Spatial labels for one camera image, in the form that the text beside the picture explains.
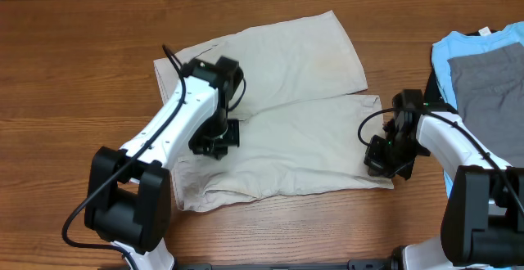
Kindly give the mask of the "beige shorts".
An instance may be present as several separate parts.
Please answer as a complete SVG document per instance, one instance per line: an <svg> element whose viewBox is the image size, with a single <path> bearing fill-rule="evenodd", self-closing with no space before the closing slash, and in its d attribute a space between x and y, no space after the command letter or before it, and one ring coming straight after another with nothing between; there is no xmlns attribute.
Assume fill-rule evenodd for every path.
<svg viewBox="0 0 524 270"><path fill-rule="evenodd" d="M186 154L172 175L181 210L207 212L271 196L390 189L372 177L364 142L382 133L381 100L332 11L245 29L178 52L183 62L237 60L230 117L240 144L221 160Z"/></svg>

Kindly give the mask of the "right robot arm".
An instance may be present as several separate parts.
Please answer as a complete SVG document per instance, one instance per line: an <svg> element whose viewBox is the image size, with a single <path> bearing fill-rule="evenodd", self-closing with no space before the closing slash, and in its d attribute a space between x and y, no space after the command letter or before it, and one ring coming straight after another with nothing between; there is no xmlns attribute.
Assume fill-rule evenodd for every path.
<svg viewBox="0 0 524 270"><path fill-rule="evenodd" d="M523 170L482 145L456 109L422 91L394 96L385 135L365 143L369 175L410 179L433 155L453 181L440 235L395 250L390 269L487 269L523 265Z"/></svg>

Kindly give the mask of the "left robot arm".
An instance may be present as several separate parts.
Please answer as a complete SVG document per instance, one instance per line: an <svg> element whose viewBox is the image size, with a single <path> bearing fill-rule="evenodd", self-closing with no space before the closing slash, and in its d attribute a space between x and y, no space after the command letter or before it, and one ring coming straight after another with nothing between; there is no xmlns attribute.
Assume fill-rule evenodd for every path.
<svg viewBox="0 0 524 270"><path fill-rule="evenodd" d="M173 269L164 236L170 223L170 171L190 151L219 160L239 146L239 123L228 104L244 74L221 56L178 67L174 93L151 122L120 149L93 157L84 223L109 241L132 269Z"/></svg>

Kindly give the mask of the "grey shorts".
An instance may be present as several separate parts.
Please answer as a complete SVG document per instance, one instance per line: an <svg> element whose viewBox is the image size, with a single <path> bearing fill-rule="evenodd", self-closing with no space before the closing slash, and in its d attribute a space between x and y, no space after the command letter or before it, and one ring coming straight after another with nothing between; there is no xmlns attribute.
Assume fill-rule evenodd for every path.
<svg viewBox="0 0 524 270"><path fill-rule="evenodd" d="M457 110L468 130L512 166L523 166L523 45L449 60Z"/></svg>

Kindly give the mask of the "light blue t-shirt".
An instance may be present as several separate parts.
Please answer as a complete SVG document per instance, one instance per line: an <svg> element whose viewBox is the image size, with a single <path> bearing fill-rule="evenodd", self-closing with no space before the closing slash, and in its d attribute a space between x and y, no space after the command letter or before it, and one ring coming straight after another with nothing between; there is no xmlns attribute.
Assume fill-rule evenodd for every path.
<svg viewBox="0 0 524 270"><path fill-rule="evenodd" d="M444 102L487 149L523 166L523 23L434 43L431 64Z"/></svg>

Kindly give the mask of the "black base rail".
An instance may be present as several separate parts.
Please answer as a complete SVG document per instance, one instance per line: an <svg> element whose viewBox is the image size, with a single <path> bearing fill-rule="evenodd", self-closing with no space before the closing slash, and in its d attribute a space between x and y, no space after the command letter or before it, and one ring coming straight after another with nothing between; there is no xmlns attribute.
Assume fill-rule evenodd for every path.
<svg viewBox="0 0 524 270"><path fill-rule="evenodd" d="M173 270L405 270L399 259L352 259L345 263L277 263L212 265L210 263L175 264Z"/></svg>

